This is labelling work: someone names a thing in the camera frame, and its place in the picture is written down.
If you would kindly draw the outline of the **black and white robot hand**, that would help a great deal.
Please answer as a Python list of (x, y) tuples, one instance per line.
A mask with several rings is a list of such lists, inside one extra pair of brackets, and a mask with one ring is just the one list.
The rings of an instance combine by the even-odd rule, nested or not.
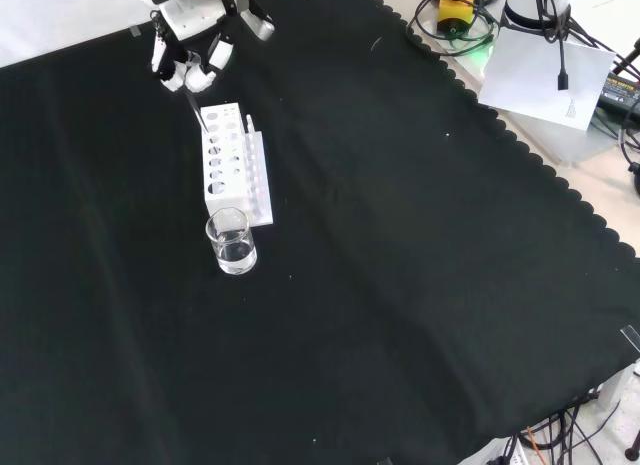
[(151, 72), (168, 90), (200, 93), (230, 61), (232, 23), (239, 19), (265, 42), (275, 26), (255, 0), (141, 0), (155, 30)]

